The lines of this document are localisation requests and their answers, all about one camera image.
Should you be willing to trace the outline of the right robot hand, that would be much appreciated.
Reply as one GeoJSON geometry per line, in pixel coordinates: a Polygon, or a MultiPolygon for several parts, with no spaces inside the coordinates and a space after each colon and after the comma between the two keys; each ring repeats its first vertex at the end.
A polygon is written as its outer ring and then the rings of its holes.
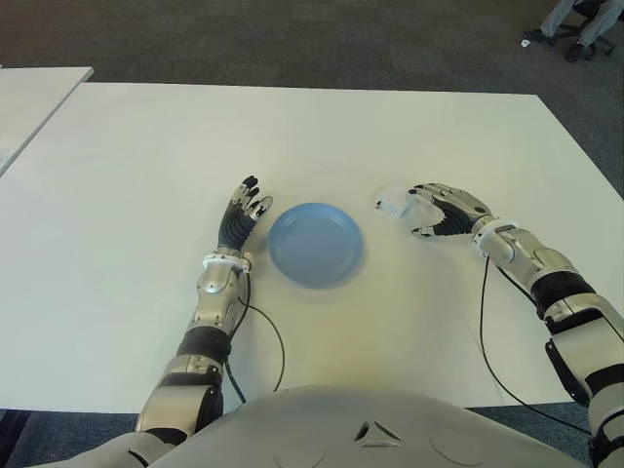
{"type": "Polygon", "coordinates": [[[483,219],[494,219],[484,202],[460,188],[431,182],[414,185],[408,194],[426,200],[443,214],[436,224],[414,227],[411,230],[413,236],[427,238],[470,234],[483,219]]]}

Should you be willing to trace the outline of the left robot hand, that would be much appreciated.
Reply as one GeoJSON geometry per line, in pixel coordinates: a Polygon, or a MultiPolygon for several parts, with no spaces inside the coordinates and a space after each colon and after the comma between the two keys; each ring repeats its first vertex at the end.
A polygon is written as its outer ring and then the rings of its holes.
{"type": "Polygon", "coordinates": [[[258,178],[246,177],[235,189],[222,216],[217,247],[240,252],[258,221],[270,210],[273,198],[258,199],[258,178]]]}

